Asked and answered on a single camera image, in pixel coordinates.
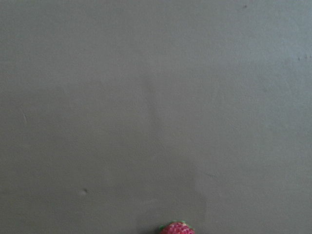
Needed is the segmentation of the red strawberry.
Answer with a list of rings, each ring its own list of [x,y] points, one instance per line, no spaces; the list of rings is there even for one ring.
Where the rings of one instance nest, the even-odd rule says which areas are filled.
[[[195,234],[195,230],[185,221],[172,221],[161,226],[159,234]]]

